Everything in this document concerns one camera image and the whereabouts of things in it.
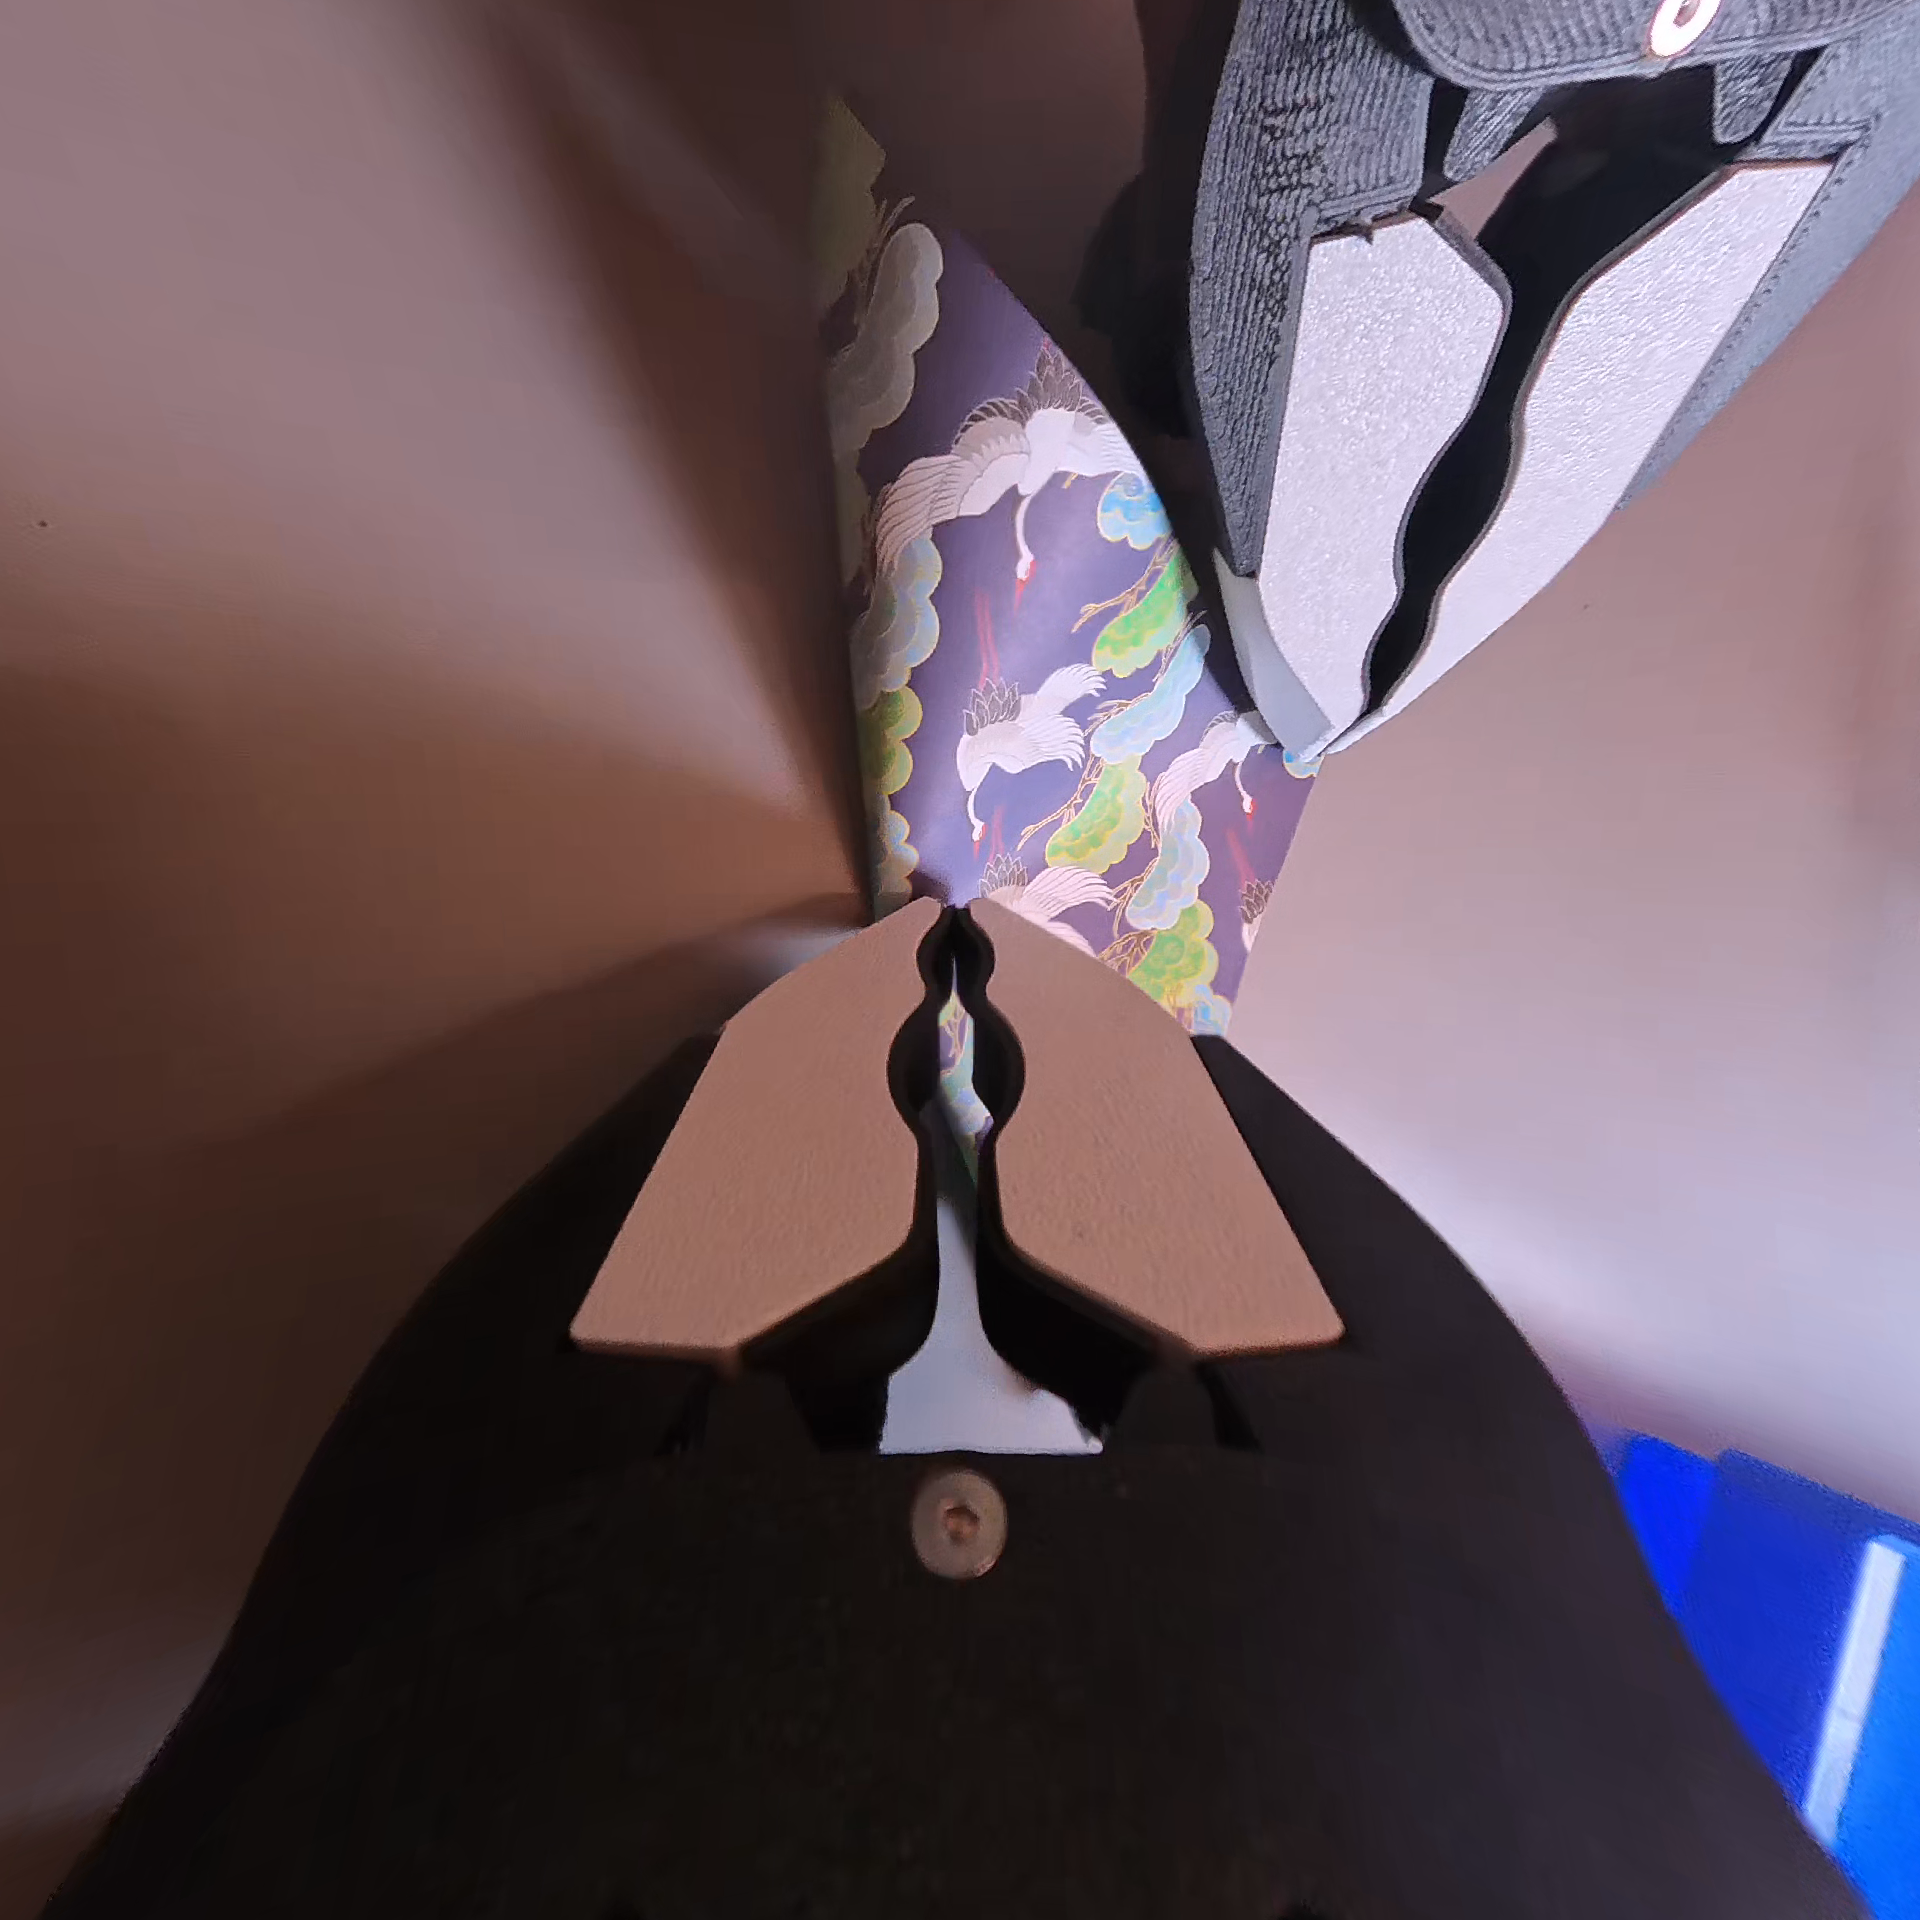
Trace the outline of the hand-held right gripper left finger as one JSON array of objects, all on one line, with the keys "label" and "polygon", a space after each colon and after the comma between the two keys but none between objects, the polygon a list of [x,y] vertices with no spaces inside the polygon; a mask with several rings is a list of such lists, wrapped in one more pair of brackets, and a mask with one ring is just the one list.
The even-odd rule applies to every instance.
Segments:
[{"label": "hand-held right gripper left finger", "polygon": [[578,1349],[772,1374],[815,1436],[880,1433],[938,1301],[950,933],[917,900],[722,1026],[572,1319]]}]

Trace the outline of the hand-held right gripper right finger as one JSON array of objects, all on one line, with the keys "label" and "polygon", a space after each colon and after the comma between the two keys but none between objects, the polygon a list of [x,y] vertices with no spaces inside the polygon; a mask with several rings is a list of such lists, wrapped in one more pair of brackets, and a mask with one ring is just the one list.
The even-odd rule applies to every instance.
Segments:
[{"label": "hand-held right gripper right finger", "polygon": [[1157,1368],[1312,1352],[1341,1317],[1192,1036],[1013,908],[962,910],[980,1325],[1090,1433]]}]

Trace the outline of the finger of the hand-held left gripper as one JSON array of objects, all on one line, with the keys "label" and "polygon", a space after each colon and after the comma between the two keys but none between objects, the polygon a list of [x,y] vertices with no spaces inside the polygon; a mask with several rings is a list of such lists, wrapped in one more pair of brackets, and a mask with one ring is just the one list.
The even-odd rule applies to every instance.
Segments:
[{"label": "finger of the hand-held left gripper", "polygon": [[1380,728],[1519,613],[1592,538],[1807,217],[1836,160],[1748,160],[1692,188],[1585,272],[1511,407],[1496,503],[1464,543],[1409,655],[1330,737]]},{"label": "finger of the hand-held left gripper", "polygon": [[1506,318],[1503,276],[1455,221],[1306,248],[1245,639],[1245,686],[1290,759],[1366,712],[1413,503],[1471,415]]}]

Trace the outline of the purple crane patterned paper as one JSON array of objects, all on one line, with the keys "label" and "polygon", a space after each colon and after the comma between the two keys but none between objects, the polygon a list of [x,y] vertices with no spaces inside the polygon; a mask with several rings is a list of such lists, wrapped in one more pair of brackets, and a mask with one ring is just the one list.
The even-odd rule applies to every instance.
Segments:
[{"label": "purple crane patterned paper", "polygon": [[1141,452],[838,97],[812,247],[873,913],[986,897],[1223,1038],[1310,785]]}]

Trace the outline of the blue plastic bin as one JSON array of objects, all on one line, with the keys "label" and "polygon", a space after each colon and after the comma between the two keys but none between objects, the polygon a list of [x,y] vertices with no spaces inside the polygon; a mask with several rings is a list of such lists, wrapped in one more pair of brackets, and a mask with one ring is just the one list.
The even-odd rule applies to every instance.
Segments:
[{"label": "blue plastic bin", "polygon": [[1625,1514],[1718,1697],[1874,1914],[1917,1914],[1917,1524],[1630,1430]]}]

